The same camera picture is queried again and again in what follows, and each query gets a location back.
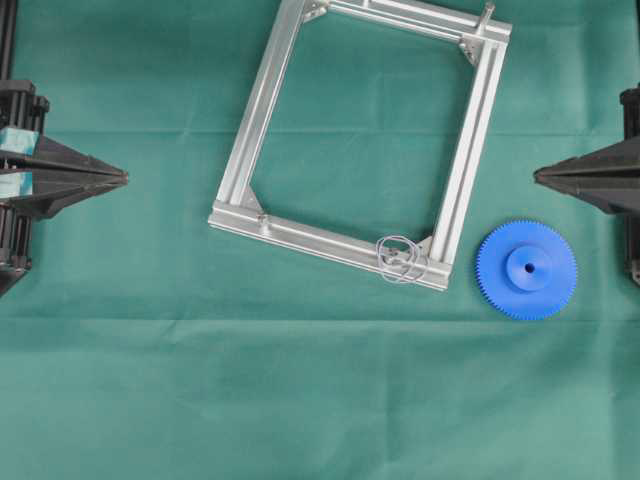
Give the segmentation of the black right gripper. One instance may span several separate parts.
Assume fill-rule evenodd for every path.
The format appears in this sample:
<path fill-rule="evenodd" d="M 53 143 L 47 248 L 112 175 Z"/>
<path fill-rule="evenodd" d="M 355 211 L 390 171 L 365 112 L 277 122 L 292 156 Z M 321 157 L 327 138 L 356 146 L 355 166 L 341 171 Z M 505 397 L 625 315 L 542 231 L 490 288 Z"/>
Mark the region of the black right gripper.
<path fill-rule="evenodd" d="M 620 93 L 624 141 L 542 167 L 537 184 L 589 203 L 611 215 L 639 213 L 640 88 Z"/>

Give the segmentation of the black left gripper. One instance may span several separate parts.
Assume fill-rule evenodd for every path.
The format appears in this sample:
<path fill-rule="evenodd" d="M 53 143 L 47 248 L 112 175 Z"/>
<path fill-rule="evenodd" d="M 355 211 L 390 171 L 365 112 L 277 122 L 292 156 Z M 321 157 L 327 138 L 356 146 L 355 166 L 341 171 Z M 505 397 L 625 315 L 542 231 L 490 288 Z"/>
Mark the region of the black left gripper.
<path fill-rule="evenodd" d="M 51 219 L 61 210 L 128 184 L 128 174 L 91 155 L 42 136 L 48 100 L 29 80 L 1 82 L 1 271 L 31 268 L 30 217 Z M 27 171 L 36 165 L 77 172 Z"/>

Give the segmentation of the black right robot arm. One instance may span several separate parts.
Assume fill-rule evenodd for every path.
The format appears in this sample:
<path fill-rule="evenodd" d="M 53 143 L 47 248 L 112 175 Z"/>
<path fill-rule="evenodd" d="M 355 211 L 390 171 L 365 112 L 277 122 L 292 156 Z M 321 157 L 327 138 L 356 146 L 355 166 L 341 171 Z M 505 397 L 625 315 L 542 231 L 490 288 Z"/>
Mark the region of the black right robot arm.
<path fill-rule="evenodd" d="M 625 226 L 625 267 L 639 282 L 639 89 L 623 91 L 624 140 L 536 170 L 534 181 L 621 216 Z"/>

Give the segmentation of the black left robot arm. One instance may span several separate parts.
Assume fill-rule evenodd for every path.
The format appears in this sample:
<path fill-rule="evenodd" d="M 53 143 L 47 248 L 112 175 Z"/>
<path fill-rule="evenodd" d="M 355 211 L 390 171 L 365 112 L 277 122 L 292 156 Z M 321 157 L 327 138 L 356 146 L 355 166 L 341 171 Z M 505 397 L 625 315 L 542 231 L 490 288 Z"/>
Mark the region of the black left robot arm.
<path fill-rule="evenodd" d="M 1 278 L 31 269 L 33 224 L 128 183 L 128 174 L 44 134 L 50 104 L 11 77 L 18 3 L 1 3 Z"/>

